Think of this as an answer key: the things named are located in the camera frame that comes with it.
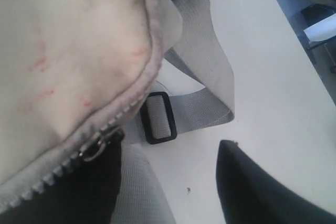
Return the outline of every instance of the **zipper teeth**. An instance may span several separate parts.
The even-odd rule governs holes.
[[[125,113],[127,113],[132,107],[137,105],[140,101],[143,100],[145,94],[142,94],[136,101],[132,102],[126,109],[117,114],[114,119],[109,121],[103,127],[101,127],[98,131],[92,134],[92,136],[97,134],[97,137],[103,137],[104,133],[108,131],[109,128],[113,127],[117,119],[121,118]],[[17,196],[14,200],[12,200],[9,204],[7,204],[7,208],[16,208],[22,204],[23,201],[33,200],[37,195],[41,195],[46,191],[46,187],[52,187],[56,183],[56,178],[62,178],[67,174],[71,174],[78,168],[82,161],[80,157],[81,150],[75,151],[70,158],[66,159],[59,166],[57,166],[51,173],[40,179],[34,186],[32,186],[29,190]]]

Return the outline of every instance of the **zipper pull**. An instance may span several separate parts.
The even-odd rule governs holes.
[[[125,133],[120,127],[112,127],[104,132],[96,132],[91,140],[83,145],[79,157],[86,163],[94,161],[110,144],[119,144],[125,138]]]

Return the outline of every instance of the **white table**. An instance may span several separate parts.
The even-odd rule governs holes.
[[[211,1],[235,73],[236,118],[143,145],[177,223],[224,223],[215,181],[222,139],[239,142],[274,178],[336,214],[336,107],[278,3]]]

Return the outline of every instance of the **gray webbing strap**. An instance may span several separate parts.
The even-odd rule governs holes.
[[[210,2],[173,2],[183,17],[183,33],[180,41],[166,53],[166,59],[206,87],[195,93],[170,97],[177,133],[230,122],[234,118],[234,76],[214,32]],[[153,136],[168,136],[170,127],[162,99],[150,97],[146,104]],[[142,131],[137,116],[127,127],[128,138],[145,139]]]

